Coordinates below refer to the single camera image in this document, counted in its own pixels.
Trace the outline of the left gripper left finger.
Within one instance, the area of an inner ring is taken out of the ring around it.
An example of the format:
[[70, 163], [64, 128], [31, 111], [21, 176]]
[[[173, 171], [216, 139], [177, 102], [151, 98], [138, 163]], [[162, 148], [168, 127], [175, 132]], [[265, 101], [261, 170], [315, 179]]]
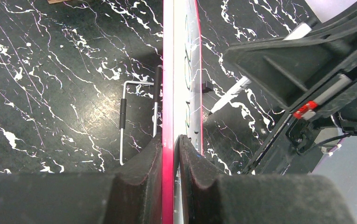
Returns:
[[0, 224], [161, 223], [161, 135], [106, 173], [0, 175]]

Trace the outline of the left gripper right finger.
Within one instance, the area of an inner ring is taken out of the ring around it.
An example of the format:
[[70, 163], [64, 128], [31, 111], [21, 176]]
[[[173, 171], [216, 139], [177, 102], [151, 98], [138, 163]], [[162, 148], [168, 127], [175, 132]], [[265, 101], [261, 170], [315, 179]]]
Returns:
[[179, 137], [186, 224], [354, 224], [337, 187], [320, 175], [228, 175]]

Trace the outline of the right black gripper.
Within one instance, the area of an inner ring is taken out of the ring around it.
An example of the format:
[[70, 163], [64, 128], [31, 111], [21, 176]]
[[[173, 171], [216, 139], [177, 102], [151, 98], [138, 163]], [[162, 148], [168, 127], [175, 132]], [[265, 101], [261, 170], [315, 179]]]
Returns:
[[299, 158], [321, 158], [357, 136], [357, 2], [300, 39], [230, 46], [223, 59], [269, 93], [284, 110], [244, 167], [283, 174]]

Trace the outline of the white whiteboard marker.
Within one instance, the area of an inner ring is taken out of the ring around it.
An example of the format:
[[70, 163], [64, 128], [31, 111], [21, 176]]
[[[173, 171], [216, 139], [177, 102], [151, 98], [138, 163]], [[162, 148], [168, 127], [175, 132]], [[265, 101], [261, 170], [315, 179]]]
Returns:
[[[313, 27], [317, 24], [317, 21], [306, 21], [300, 23], [284, 40], [295, 40], [305, 37]], [[243, 91], [247, 85], [251, 83], [251, 80], [246, 76], [243, 76], [238, 80], [212, 107], [208, 116], [214, 114], [216, 111], [223, 108], [228, 102], [235, 98], [241, 91]]]

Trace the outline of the pink framed whiteboard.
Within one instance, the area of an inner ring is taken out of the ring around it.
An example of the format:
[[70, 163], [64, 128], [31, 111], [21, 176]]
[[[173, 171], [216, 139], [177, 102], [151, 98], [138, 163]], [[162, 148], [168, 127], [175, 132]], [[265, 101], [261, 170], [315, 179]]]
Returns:
[[203, 155], [202, 38], [197, 1], [163, 1], [162, 219], [174, 223], [180, 135]]

